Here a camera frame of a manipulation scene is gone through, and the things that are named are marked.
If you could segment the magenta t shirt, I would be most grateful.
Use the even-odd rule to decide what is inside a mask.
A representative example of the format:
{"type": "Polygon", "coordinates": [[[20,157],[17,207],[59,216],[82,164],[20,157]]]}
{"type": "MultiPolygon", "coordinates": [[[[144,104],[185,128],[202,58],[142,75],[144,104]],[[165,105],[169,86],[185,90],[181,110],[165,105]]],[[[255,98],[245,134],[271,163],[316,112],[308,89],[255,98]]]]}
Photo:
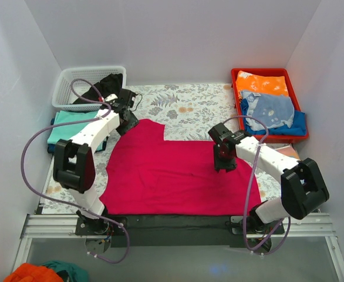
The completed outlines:
{"type": "Polygon", "coordinates": [[[251,166],[216,172],[213,145],[164,140],[164,125],[143,119],[116,143],[100,200],[110,214],[241,216],[251,166]]]}

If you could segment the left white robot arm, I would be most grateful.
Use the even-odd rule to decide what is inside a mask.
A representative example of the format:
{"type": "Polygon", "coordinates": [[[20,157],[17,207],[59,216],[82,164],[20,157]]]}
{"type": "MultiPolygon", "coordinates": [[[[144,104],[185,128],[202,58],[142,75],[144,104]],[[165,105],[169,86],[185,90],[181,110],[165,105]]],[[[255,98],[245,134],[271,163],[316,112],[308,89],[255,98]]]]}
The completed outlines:
{"type": "Polygon", "coordinates": [[[131,111],[137,94],[122,89],[118,95],[111,94],[101,106],[95,121],[68,140],[61,139],[55,144],[53,179],[73,196],[79,210],[77,214],[94,234],[102,235],[109,229],[106,208],[94,188],[96,177],[93,154],[112,131],[123,136],[134,128],[139,120],[131,111]]]}

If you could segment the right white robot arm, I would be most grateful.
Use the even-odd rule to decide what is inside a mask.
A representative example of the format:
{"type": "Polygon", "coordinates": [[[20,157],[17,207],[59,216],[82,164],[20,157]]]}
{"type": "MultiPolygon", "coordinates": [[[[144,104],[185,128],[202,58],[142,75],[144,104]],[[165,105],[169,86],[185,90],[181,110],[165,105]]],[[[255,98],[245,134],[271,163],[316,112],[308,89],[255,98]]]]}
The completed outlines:
{"type": "Polygon", "coordinates": [[[329,200],[329,192],[317,162],[298,160],[260,144],[248,132],[230,131],[219,123],[208,132],[214,141],[214,169],[235,170],[236,158],[252,162],[281,185],[279,198],[256,204],[246,217],[247,230],[266,232],[271,223],[291,217],[302,220],[329,200]]]}

